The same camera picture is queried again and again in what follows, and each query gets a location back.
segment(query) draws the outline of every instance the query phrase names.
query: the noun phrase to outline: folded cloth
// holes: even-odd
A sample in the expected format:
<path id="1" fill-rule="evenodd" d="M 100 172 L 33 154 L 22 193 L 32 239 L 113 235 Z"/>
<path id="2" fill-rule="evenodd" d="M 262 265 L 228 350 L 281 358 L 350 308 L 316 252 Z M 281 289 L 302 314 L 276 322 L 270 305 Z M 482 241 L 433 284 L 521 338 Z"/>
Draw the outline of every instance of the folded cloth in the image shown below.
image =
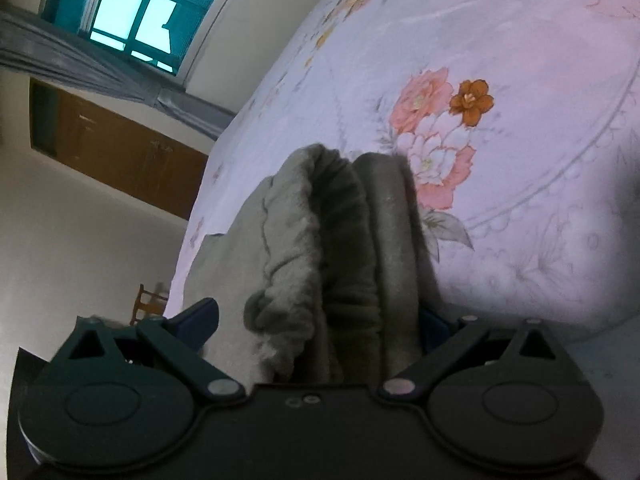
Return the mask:
<path id="1" fill-rule="evenodd" d="M 353 163 L 365 188 L 376 249 L 384 377 L 401 372 L 422 354 L 415 250 L 422 245 L 422 232 L 413 179 L 406 180 L 402 172 L 405 165 L 404 158 L 380 153 L 366 153 Z"/>
<path id="2" fill-rule="evenodd" d="M 391 160 L 352 165 L 319 144 L 297 150 L 227 234 L 204 239 L 184 305 L 220 306 L 206 360 L 251 388 L 375 384 L 419 357 L 406 188 Z"/>

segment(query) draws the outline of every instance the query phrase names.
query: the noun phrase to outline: bedsheet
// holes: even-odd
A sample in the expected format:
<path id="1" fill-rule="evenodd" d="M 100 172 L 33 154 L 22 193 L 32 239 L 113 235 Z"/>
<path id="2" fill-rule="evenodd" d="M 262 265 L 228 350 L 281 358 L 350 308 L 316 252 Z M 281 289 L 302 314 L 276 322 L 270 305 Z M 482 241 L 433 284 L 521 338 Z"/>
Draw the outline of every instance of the bedsheet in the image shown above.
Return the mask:
<path id="1" fill-rule="evenodd" d="M 167 315 L 203 237 L 322 142 L 407 157 L 444 300 L 618 324 L 640 299 L 639 62 L 640 0 L 322 0 L 213 147 Z"/>

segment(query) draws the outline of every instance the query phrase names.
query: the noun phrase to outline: curtain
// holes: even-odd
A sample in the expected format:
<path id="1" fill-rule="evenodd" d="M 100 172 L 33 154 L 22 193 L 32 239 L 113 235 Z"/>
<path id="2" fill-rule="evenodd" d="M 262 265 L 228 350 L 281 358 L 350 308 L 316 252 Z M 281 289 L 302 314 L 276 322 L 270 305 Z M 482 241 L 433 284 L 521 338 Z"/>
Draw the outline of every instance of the curtain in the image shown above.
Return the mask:
<path id="1" fill-rule="evenodd" d="M 97 94 L 142 103 L 217 139 L 234 115 L 185 93 L 136 60 L 13 6 L 0 7 L 0 66 Z"/>

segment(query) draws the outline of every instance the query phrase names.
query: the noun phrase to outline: metal pin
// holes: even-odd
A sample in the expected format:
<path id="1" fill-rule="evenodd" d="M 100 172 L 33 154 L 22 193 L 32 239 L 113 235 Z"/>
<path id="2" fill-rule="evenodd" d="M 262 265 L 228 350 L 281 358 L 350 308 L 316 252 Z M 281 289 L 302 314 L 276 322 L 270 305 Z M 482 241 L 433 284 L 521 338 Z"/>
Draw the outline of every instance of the metal pin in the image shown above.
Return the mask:
<path id="1" fill-rule="evenodd" d="M 415 383 L 409 379 L 389 379 L 382 386 L 388 394 L 391 395 L 408 395 L 415 390 Z"/>
<path id="2" fill-rule="evenodd" d="M 319 404 L 320 402 L 322 402 L 322 399 L 317 395 L 305 395 L 304 397 L 302 397 L 302 400 L 304 400 L 307 404 Z"/>
<path id="3" fill-rule="evenodd" d="M 238 393 L 240 384 L 236 383 L 233 379 L 216 379 L 209 383 L 207 390 L 217 397 L 227 397 Z"/>
<path id="4" fill-rule="evenodd" d="M 289 399 L 285 400 L 284 403 L 290 408 L 302 407 L 302 399 L 300 399 L 299 397 L 289 397 Z"/>

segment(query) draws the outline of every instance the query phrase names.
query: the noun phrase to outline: cabinet door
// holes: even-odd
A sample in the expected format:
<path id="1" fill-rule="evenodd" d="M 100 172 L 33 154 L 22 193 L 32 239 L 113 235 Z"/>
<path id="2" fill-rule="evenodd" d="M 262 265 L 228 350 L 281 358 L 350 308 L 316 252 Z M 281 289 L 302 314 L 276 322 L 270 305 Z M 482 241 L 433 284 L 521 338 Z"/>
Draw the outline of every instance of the cabinet door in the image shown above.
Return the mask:
<path id="1" fill-rule="evenodd" d="M 198 195 L 207 156 L 160 136 L 159 155 L 153 170 L 155 189 L 149 202 L 188 219 Z"/>
<path id="2" fill-rule="evenodd" d="M 145 167 L 152 163 L 152 130 L 62 92 L 56 158 L 107 186 L 138 195 Z"/>
<path id="3" fill-rule="evenodd" d="M 38 104 L 41 86 L 46 100 Z M 188 219 L 206 155 L 68 92 L 33 81 L 32 145 L 62 164 L 139 200 Z M 54 135 L 41 123 L 55 123 Z"/>

